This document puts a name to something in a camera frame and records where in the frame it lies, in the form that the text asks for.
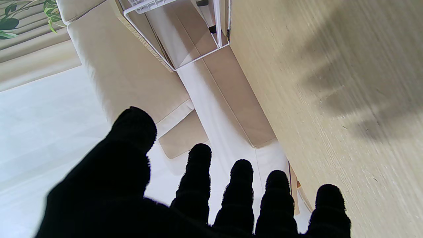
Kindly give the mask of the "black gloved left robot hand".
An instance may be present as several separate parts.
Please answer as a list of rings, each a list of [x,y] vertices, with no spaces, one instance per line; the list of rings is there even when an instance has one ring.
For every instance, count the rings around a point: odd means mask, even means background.
[[[351,220],[338,187],[322,185],[308,230],[294,219],[285,172],[270,172],[257,220],[253,168],[240,159],[231,169],[221,209],[208,223],[212,152],[196,144],[188,154],[170,206],[145,197],[150,181],[147,153],[157,128],[138,107],[129,107],[101,140],[47,195],[37,238],[350,238]]]

